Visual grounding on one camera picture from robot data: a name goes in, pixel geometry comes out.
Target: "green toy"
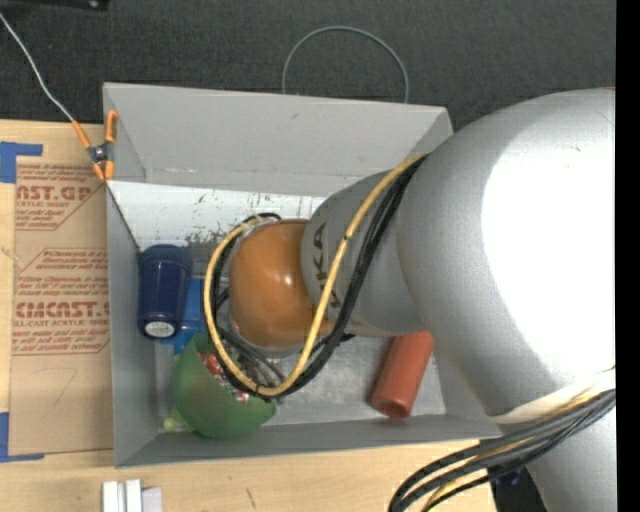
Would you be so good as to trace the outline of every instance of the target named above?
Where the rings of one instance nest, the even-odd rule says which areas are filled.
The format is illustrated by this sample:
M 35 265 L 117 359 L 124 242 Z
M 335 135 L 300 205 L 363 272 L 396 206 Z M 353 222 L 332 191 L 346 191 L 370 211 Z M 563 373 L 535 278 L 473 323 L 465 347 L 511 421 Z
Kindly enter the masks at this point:
M 276 404 L 230 389 L 213 375 L 200 354 L 212 353 L 209 338 L 196 334 L 177 361 L 172 381 L 175 409 L 188 427 L 214 439 L 240 436 L 258 428 L 276 413 Z

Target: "table surface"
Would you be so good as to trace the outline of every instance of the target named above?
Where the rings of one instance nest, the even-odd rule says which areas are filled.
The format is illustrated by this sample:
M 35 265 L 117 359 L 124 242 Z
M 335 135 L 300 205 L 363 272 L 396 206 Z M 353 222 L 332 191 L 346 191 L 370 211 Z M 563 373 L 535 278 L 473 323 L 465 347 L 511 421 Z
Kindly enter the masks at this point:
M 58 144 L 74 138 L 60 124 L 0 121 L 0 140 Z M 0 412 L 9 404 L 10 315 L 15 262 L 15 186 L 0 183 Z M 384 511 L 410 473 L 473 441 L 407 445 L 313 455 L 113 467 L 110 450 L 47 455 L 38 461 L 0 464 L 0 511 L 99 511 L 104 481 L 142 479 L 160 486 L 166 512 Z M 485 484 L 442 503 L 443 512 L 495 512 Z

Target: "white cable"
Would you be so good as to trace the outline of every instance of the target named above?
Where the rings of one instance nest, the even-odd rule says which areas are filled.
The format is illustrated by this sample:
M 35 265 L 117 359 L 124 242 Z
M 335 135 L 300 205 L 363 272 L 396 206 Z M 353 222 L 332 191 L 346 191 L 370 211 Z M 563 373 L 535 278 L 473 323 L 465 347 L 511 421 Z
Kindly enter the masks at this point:
M 404 78 L 404 102 L 409 103 L 409 74 L 407 73 L 407 70 L 405 69 L 404 64 L 402 63 L 402 60 L 400 60 L 400 57 L 398 57 L 396 52 L 394 52 L 393 49 L 379 37 L 376 37 L 373 34 L 370 34 L 369 32 L 365 32 L 364 30 L 361 30 L 359 28 L 344 27 L 342 25 L 333 25 L 330 27 L 319 28 L 317 30 L 314 30 L 313 32 L 310 32 L 309 34 L 304 36 L 302 39 L 300 39 L 300 41 L 296 43 L 296 45 L 293 47 L 291 52 L 289 52 L 289 56 L 287 57 L 287 60 L 285 61 L 285 64 L 284 64 L 284 69 L 282 70 L 282 94 L 287 94 L 287 86 L 286 86 L 287 74 L 289 73 L 289 64 L 291 64 L 291 59 L 293 58 L 293 54 L 296 53 L 296 51 L 298 51 L 298 49 L 304 43 L 306 43 L 309 39 L 311 39 L 314 36 L 317 36 L 318 34 L 323 34 L 324 32 L 351 32 L 354 34 L 359 34 L 361 36 L 364 36 L 368 39 L 371 39 L 374 43 L 377 43 L 380 46 L 382 46 L 382 48 L 384 48 L 387 52 L 389 52 L 389 54 L 393 57 L 393 60 L 396 61 L 396 64 L 398 65 L 398 67 L 400 68 L 400 71 L 402 72 L 402 77 Z
M 53 102 L 53 104 L 60 109 L 60 111 L 67 117 L 67 119 L 69 119 L 69 121 L 73 123 L 75 119 L 70 114 L 70 112 L 64 107 L 64 105 L 60 103 L 60 101 L 58 101 L 53 96 L 53 94 L 51 94 L 51 91 L 49 91 L 49 88 L 47 87 L 47 85 L 44 83 L 44 80 L 42 79 L 42 75 L 40 75 L 40 71 L 38 71 L 38 67 L 36 66 L 36 63 L 33 61 L 33 58 L 31 57 L 29 50 L 27 50 L 27 47 L 22 42 L 22 39 L 20 39 L 20 36 L 16 33 L 15 30 L 13 30 L 13 27 L 9 24 L 9 22 L 7 21 L 7 18 L 5 18 L 1 12 L 0 12 L 0 21 L 2 21 L 4 26 L 9 31 L 9 34 L 11 34 L 11 36 L 15 39 L 16 43 L 18 43 L 18 46 L 20 47 L 20 49 L 26 55 L 27 60 L 29 61 L 29 64 L 31 64 L 31 68 L 33 69 L 33 72 L 36 74 L 36 78 L 38 79 L 38 82 L 40 82 L 40 87 L 42 87 L 42 90 L 44 91 L 44 93 Z

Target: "blue cup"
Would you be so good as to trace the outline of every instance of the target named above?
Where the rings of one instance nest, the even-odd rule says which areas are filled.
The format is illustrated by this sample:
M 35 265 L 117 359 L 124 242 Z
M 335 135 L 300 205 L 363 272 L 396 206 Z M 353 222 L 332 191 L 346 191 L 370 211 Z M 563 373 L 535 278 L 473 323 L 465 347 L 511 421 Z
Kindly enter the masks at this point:
M 170 338 L 180 330 L 193 259 L 175 245 L 149 247 L 138 256 L 138 329 L 148 338 Z

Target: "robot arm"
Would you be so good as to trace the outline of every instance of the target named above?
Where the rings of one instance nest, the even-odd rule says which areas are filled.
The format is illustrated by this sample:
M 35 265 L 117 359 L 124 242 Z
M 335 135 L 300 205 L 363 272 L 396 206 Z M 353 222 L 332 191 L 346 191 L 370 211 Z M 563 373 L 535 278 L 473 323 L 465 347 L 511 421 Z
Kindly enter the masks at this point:
M 611 368 L 614 145 L 611 90 L 545 96 L 458 132 L 409 184 L 349 332 L 428 329 L 490 416 Z M 318 262 L 331 261 L 376 181 L 336 194 L 307 226 L 302 270 L 312 298 L 323 287 Z M 352 242 L 331 320 L 361 243 Z M 551 512 L 615 510 L 615 414 L 529 470 Z

